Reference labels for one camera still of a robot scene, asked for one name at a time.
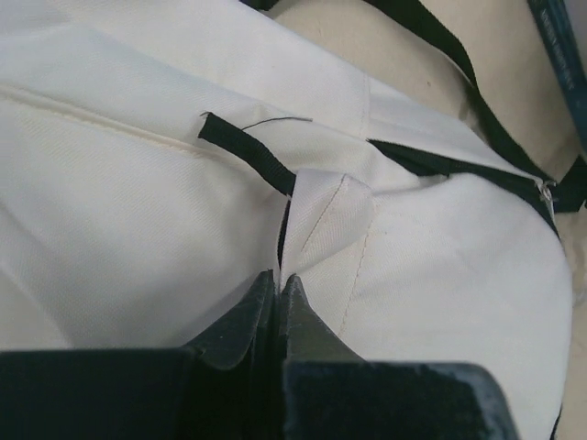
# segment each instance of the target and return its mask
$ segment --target white canvas bag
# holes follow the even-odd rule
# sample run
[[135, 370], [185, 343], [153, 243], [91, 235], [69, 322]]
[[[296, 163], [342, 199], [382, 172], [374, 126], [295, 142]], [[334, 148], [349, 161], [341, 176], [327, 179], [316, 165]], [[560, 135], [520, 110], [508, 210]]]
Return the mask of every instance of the white canvas bag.
[[540, 178], [235, 1], [0, 5], [3, 350], [177, 346], [276, 269], [360, 356], [479, 364], [548, 438], [572, 293]]

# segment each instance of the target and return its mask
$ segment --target black object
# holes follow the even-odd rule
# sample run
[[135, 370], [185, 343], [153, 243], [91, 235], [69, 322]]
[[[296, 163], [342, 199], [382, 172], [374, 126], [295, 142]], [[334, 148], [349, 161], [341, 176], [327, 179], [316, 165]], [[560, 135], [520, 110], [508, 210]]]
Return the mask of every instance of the black object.
[[516, 440], [482, 368], [367, 362], [271, 271], [186, 346], [0, 355], [3, 439]]

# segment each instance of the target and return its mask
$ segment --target black nylon strap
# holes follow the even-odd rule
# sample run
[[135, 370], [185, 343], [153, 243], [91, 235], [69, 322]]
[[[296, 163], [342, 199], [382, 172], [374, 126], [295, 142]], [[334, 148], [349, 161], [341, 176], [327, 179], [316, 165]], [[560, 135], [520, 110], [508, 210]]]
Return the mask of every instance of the black nylon strap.
[[[526, 154], [524, 149], [516, 143], [499, 122], [491, 107], [483, 98], [475, 76], [471, 59], [467, 51], [440, 21], [428, 11], [418, 0], [365, 0], [370, 5], [382, 11], [386, 16], [396, 21], [404, 28], [412, 31], [431, 46], [449, 57], [469, 81], [467, 94], [471, 104], [477, 110], [479, 121], [488, 138], [490, 147], [502, 158], [510, 162], [519, 170], [539, 177], [546, 182], [554, 182], [536, 163]], [[584, 189], [585, 180], [564, 179], [553, 189], [555, 212], [577, 212], [585, 204], [587, 193]]]
[[198, 137], [243, 159], [280, 193], [290, 196], [294, 193], [295, 174], [285, 168], [267, 147], [237, 126], [208, 113]]

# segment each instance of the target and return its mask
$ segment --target book spine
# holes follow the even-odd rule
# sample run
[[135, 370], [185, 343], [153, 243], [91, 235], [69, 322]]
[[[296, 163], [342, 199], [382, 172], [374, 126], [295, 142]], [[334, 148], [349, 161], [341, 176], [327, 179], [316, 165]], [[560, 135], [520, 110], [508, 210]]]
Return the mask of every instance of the book spine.
[[528, 0], [583, 149], [587, 151], [587, 80], [561, 0]]

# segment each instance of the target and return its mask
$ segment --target stitching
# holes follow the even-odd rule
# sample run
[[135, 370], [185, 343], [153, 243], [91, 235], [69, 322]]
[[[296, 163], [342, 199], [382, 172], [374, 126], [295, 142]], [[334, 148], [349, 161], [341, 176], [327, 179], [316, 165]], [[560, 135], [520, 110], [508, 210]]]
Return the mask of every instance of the stitching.
[[347, 329], [347, 318], [349, 317], [349, 308], [350, 308], [350, 301], [355, 294], [355, 290], [357, 289], [357, 280], [359, 279], [360, 270], [363, 267], [363, 260], [365, 259], [365, 253], [367, 250], [367, 240], [371, 235], [371, 227], [373, 226], [373, 222], [375, 220], [377, 213], [373, 212], [373, 218], [371, 223], [369, 224], [369, 228], [367, 229], [367, 234], [365, 235], [365, 241], [363, 241], [363, 249], [360, 254], [359, 266], [357, 267], [357, 274], [355, 275], [355, 280], [352, 284], [352, 289], [350, 291], [349, 299], [347, 300], [347, 305], [345, 306], [345, 313], [342, 315], [342, 323], [340, 323], [340, 329], [337, 332], [338, 337], [342, 337], [342, 334]]
[[312, 238], [312, 236], [315, 234], [316, 230], [318, 229], [318, 226], [321, 224], [322, 219], [325, 215], [325, 213], [328, 211], [328, 208], [330, 207], [330, 205], [334, 202], [334, 199], [337, 197], [338, 193], [340, 192], [340, 188], [342, 188], [342, 183], [346, 180], [347, 175], [344, 174], [341, 178], [340, 178], [340, 183], [338, 184], [337, 189], [334, 191], [334, 193], [332, 194], [332, 198], [328, 201], [327, 206], [324, 208], [324, 211], [322, 211], [322, 214], [320, 214], [320, 216], [318, 217], [318, 220], [316, 221], [316, 224], [314, 225], [314, 227], [312, 228], [312, 231], [310, 231], [310, 235], [308, 236], [308, 238], [306, 239], [304, 245], [302, 246], [302, 250], [301, 252], [304, 252], [306, 246], [308, 245], [308, 243], [310, 242], [310, 239]]
[[[196, 157], [205, 157], [205, 156], [215, 156], [215, 154], [213, 152], [209, 152], [206, 150], [198, 150], [198, 151], [194, 151], [196, 149], [195, 146], [191, 145], [191, 144], [187, 144], [184, 143], [180, 140], [175, 140], [173, 139], [175, 142], [177, 142], [178, 144], [183, 144], [182, 146], [179, 145], [173, 145], [171, 142], [165, 142], [163, 139], [155, 139], [152, 137], [149, 137], [149, 135], [153, 136], [153, 137], [157, 137], [157, 138], [162, 138], [161, 135], [157, 135], [154, 133], [139, 133], [139, 131], [145, 131], [141, 128], [137, 128], [137, 127], [133, 127], [133, 126], [128, 126], [128, 130], [124, 130], [122, 127], [116, 127], [116, 126], [110, 126], [108, 125], [106, 122], [101, 122], [101, 121], [97, 121], [97, 120], [92, 120], [90, 119], [90, 117], [88, 116], [93, 116], [99, 119], [104, 119], [105, 121], [109, 122], [110, 124], [113, 125], [124, 125], [122, 123], [118, 123], [117, 121], [114, 120], [110, 120], [109, 118], [107, 118], [106, 116], [101, 116], [98, 114], [95, 114], [91, 111], [88, 110], [83, 110], [80, 107], [77, 107], [75, 105], [71, 105], [71, 104], [66, 104], [66, 103], [61, 103], [60, 101], [57, 101], [53, 98], [48, 98], [42, 95], [36, 95], [35, 93], [31, 93], [29, 91], [25, 91], [25, 90], [19, 90], [19, 89], [15, 89], [16, 93], [23, 93], [23, 94], [30, 94], [30, 98], [29, 99], [38, 99], [38, 100], [46, 100], [48, 103], [54, 104], [54, 105], [59, 105], [59, 106], [63, 106], [63, 107], [70, 107], [71, 110], [68, 112], [65, 109], [61, 109], [61, 110], [57, 110], [54, 108], [49, 108], [47, 105], [43, 106], [39, 103], [31, 103], [31, 102], [27, 102], [25, 101], [25, 99], [22, 99], [22, 97], [16, 97], [11, 95], [11, 93], [9, 93], [6, 88], [3, 86], [0, 88], [0, 96], [2, 97], [2, 99], [9, 101], [11, 103], [14, 103], [16, 105], [22, 105], [25, 107], [29, 107], [29, 108], [33, 108], [35, 110], [38, 110], [42, 113], [45, 114], [50, 114], [53, 116], [57, 116], [69, 121], [73, 121], [75, 123], [78, 124], [83, 124], [83, 125], [88, 125], [88, 126], [93, 126], [93, 127], [98, 127], [100, 129], [103, 129], [105, 131], [108, 132], [112, 132], [112, 133], [116, 133], [118, 135], [123, 135], [125, 137], [129, 137], [129, 138], [137, 138], [143, 141], [147, 141], [150, 144], [153, 145], [157, 145], [159, 147], [163, 147], [166, 149], [173, 149], [175, 151], [178, 152], [182, 152], [182, 153], [187, 153], [190, 154], [192, 156], [196, 156]], [[87, 113], [88, 115], [75, 115], [72, 110], [76, 110], [79, 112], [84, 112]], [[133, 133], [130, 130], [137, 130], [137, 133]]]
[[362, 115], [360, 117], [359, 129], [361, 139], [366, 138], [367, 133], [369, 133], [369, 128], [367, 127], [365, 120], [367, 119], [367, 115], [371, 113], [371, 84], [367, 78], [367, 73], [363, 73], [363, 99], [365, 104], [363, 106]]

